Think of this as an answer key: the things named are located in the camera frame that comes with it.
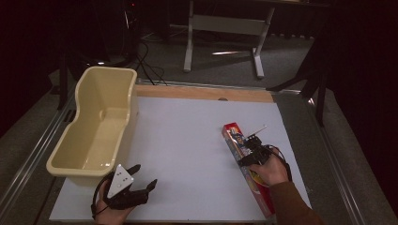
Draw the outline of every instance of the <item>white plastic piece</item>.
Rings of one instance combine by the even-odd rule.
[[[267,128],[267,125],[263,125],[263,127],[261,127],[259,130],[255,131],[255,132],[249,134],[247,137],[250,137],[250,136],[252,136],[252,135],[254,135],[254,134],[257,134],[257,133],[259,133],[260,131],[263,131],[263,129],[265,129],[265,128]]]
[[[134,181],[134,178],[132,178],[127,172],[122,165],[117,165],[114,179],[112,180],[111,186],[109,187],[108,191],[108,198],[114,197],[114,195],[118,194],[120,191],[122,191],[124,188],[127,186],[131,185],[132,182]]]

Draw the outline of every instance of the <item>hand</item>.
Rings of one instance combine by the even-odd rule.
[[[106,184],[110,182],[109,180],[103,182],[101,187],[99,188],[99,200],[97,201],[97,215],[96,215],[96,223],[97,224],[106,224],[106,225],[121,225],[125,222],[129,213],[134,209],[127,208],[124,210],[111,209],[108,205],[103,201],[103,193],[105,191]]]
[[[278,150],[275,148],[272,149],[272,151],[275,154],[278,154]],[[273,154],[269,157],[264,165],[253,164],[249,167],[249,169],[253,172],[256,172],[269,186],[289,181],[286,168]]]

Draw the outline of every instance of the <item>metal rail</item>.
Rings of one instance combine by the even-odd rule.
[[[309,113],[314,114],[314,102],[312,99],[310,99],[309,104],[307,104],[307,107]],[[314,116],[311,116],[311,118],[313,119],[313,122],[318,125],[316,118]],[[347,180],[345,179],[342,167],[339,163],[338,158],[334,153],[334,149],[332,147],[332,144],[330,143],[328,133],[325,131],[324,128],[321,128],[320,126],[316,127],[317,131],[321,135],[322,140],[326,146],[331,173],[333,174],[337,188],[339,189],[342,195],[342,199],[344,201],[347,213],[350,216],[352,223],[355,225],[366,224],[364,216],[358,207],[355,195],[351,190],[351,186],[348,184]]]
[[[25,187],[33,171],[38,166],[38,163],[41,160],[42,156],[47,151],[47,147],[53,139],[55,132],[58,130],[59,126],[63,122],[63,118],[67,114],[67,109],[69,105],[71,104],[71,102],[74,102],[74,95],[71,95],[71,93],[73,93],[73,90],[74,88],[69,91],[69,99],[67,101],[67,104],[63,107],[62,110],[58,111],[55,114],[52,121],[50,122],[50,125],[47,126],[44,133],[38,140],[38,143],[32,150],[31,154],[20,167],[20,169],[15,173],[7,190],[3,194],[0,200],[0,225],[5,222],[9,211],[23,191],[23,188]]]

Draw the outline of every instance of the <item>table leg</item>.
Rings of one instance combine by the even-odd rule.
[[[190,17],[188,20],[188,44],[187,44],[187,51],[185,52],[185,61],[184,61],[184,72],[191,71],[191,63],[192,63],[192,33],[193,33],[193,1],[190,1]]]
[[[257,74],[257,77],[260,79],[264,78],[264,70],[263,70],[263,65],[261,64],[260,53],[261,53],[261,49],[263,48],[264,41],[266,40],[268,29],[271,24],[271,19],[272,19],[274,11],[275,11],[275,7],[272,7],[269,9],[267,19],[264,21],[264,27],[263,27],[263,31],[261,32],[258,45],[256,48],[253,48],[253,60],[254,60],[254,65],[255,65],[255,72]]]

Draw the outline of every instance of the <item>red box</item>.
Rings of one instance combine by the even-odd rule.
[[[228,144],[236,162],[251,153],[251,150],[246,148],[244,145],[245,137],[240,128],[237,126],[237,123],[224,125],[222,129],[222,135],[225,138],[225,141]],[[243,176],[245,177],[246,182],[249,185],[254,198],[257,200],[257,203],[260,206],[264,216],[266,218],[273,216],[275,214],[275,210],[269,195],[269,188],[260,185],[264,184],[264,182],[257,173],[250,171],[246,167],[240,167],[240,170],[242,171]]]

